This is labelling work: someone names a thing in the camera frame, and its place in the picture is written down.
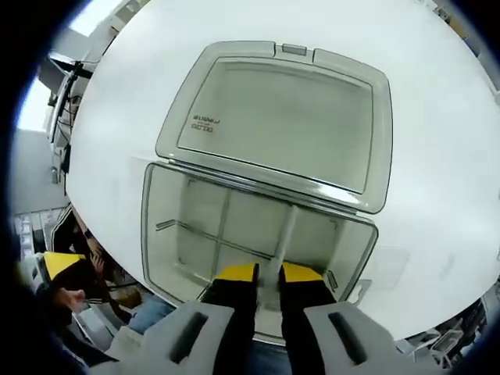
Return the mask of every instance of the gray plastic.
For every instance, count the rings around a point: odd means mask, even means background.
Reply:
[[[148,374],[148,375],[210,375],[216,360],[220,341],[234,309],[201,302],[186,302],[144,335],[141,349],[127,361],[107,362],[92,367],[91,374]],[[179,345],[191,323],[201,317],[204,323],[194,339],[187,356],[178,356]]]
[[[320,49],[215,43],[177,93],[156,152],[376,213],[391,168],[388,79]]]
[[[438,374],[398,352],[389,332],[349,302],[304,310],[314,330],[326,375]]]

